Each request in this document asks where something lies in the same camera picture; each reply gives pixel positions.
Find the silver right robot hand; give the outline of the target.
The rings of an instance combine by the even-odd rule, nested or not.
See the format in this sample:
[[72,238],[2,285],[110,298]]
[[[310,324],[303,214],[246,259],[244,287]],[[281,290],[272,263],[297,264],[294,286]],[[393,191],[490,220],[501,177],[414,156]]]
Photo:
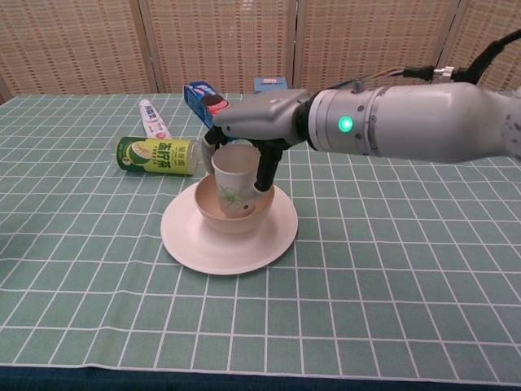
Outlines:
[[313,99],[306,89],[270,90],[219,111],[201,141],[205,168],[209,173],[217,171],[212,158],[232,138],[247,140],[260,157],[256,180],[243,192],[244,199],[259,199],[273,186],[282,154],[308,138],[305,127]]

